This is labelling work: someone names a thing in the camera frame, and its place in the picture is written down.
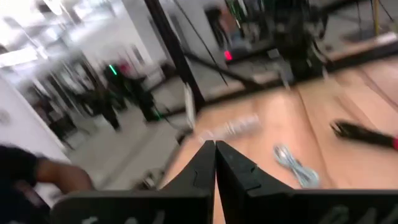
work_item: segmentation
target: white cord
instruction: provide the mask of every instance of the white cord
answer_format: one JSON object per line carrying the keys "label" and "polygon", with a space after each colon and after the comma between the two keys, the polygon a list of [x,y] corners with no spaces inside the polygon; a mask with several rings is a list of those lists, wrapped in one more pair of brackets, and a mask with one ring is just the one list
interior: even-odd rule
{"label": "white cord", "polygon": [[293,157],[286,146],[275,146],[274,154],[279,164],[292,170],[303,188],[319,187],[320,180],[318,174],[313,169],[303,167],[301,163]]}

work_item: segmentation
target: wooden table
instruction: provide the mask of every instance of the wooden table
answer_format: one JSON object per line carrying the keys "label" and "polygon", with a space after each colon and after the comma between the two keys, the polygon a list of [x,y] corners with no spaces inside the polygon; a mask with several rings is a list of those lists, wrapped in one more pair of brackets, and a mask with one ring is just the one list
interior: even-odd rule
{"label": "wooden table", "polygon": [[[321,189],[398,188],[398,152],[342,141],[330,128],[333,120],[345,119],[398,134],[398,58],[349,68],[290,91],[279,88],[207,108],[197,120],[195,134],[183,143],[164,184],[199,150],[198,134],[251,114],[259,116],[262,129],[227,143],[283,183],[300,188],[291,171],[274,158],[273,146],[281,143],[304,166],[318,172]],[[224,223],[218,190],[214,209],[214,223]]]}

